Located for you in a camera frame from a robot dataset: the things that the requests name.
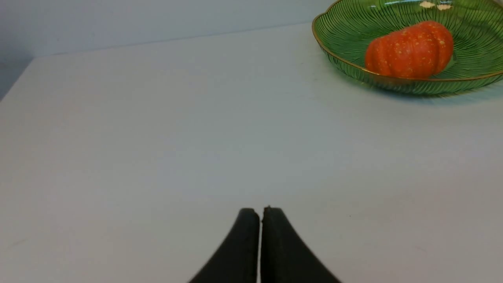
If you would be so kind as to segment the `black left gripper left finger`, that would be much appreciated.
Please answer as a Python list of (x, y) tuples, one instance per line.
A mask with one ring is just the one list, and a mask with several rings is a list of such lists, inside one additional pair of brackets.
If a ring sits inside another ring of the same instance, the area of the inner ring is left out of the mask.
[(191, 283), (255, 283), (260, 219), (253, 208), (242, 208), (212, 257)]

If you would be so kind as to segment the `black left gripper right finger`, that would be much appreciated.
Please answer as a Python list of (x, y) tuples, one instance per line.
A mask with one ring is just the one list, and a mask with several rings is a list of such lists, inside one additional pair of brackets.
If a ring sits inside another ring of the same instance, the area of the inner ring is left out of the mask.
[(339, 283), (297, 234), (281, 208), (265, 207), (260, 259), (262, 283)]

